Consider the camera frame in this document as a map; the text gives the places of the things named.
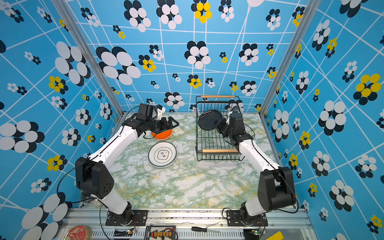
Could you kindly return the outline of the orange plate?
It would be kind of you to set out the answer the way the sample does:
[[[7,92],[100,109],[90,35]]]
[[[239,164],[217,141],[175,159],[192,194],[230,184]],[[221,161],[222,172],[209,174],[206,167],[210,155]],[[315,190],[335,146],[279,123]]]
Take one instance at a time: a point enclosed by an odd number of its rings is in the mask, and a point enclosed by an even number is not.
[[[171,137],[171,135],[173,134],[173,130],[167,130],[167,131],[159,133],[159,134],[155,134],[155,133],[151,132],[151,134],[157,140],[166,140],[166,139]]]

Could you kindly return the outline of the black wire dish rack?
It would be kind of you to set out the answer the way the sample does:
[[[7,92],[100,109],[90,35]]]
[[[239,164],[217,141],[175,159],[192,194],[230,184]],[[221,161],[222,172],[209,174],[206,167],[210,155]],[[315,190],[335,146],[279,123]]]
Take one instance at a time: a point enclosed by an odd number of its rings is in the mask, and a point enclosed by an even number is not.
[[[202,161],[242,161],[243,155],[230,140],[230,114],[241,113],[238,96],[196,97],[196,155]]]

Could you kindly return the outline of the black plate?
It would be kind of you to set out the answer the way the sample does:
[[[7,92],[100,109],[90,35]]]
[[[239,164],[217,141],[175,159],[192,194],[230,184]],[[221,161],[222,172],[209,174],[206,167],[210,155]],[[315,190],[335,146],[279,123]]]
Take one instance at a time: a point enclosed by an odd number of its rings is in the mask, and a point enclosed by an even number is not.
[[[223,115],[218,110],[208,110],[198,117],[198,126],[204,131],[212,131],[222,118]]]

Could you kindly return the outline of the white plate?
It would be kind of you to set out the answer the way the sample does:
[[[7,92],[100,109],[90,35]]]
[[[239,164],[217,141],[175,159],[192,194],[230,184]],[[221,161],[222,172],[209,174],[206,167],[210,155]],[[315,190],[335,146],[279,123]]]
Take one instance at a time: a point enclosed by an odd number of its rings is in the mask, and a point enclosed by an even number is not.
[[[151,147],[148,153],[149,163],[158,169],[172,165],[177,158],[176,147],[169,142],[159,142]]]

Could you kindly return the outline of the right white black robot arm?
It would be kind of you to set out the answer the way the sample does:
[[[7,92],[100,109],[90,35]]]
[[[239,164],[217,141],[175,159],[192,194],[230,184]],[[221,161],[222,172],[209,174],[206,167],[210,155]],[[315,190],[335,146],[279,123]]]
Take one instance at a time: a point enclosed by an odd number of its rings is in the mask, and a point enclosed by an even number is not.
[[[243,115],[231,113],[228,119],[221,117],[214,127],[223,137],[229,138],[236,148],[259,173],[257,196],[244,202],[240,208],[242,220],[249,225],[265,213],[294,206],[297,202],[292,170],[272,161],[245,130]]]

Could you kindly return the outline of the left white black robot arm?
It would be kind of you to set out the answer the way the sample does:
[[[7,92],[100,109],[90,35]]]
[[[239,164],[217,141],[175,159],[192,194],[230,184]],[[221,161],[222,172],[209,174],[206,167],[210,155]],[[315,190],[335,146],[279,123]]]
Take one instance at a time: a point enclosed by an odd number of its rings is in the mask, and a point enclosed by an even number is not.
[[[126,118],[117,133],[95,153],[79,158],[75,164],[76,186],[101,202],[112,217],[123,222],[133,218],[132,205],[114,187],[110,168],[117,157],[133,141],[147,131],[160,134],[179,126],[172,117],[163,117],[165,108],[140,104],[138,112]]]

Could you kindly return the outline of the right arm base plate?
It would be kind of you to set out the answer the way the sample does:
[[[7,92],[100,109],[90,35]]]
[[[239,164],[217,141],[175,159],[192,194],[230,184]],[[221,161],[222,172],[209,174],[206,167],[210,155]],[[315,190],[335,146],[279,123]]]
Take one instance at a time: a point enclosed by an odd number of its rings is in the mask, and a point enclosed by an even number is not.
[[[269,225],[266,216],[249,216],[242,210],[226,210],[224,217],[227,219],[229,227],[267,227]]]

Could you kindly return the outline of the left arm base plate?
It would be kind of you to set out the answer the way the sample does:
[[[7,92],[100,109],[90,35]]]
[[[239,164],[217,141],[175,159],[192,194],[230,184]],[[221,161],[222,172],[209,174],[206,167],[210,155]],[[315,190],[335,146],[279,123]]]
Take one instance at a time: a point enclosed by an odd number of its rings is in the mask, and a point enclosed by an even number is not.
[[[108,211],[106,226],[145,226],[148,212],[148,210],[130,210],[117,215]]]

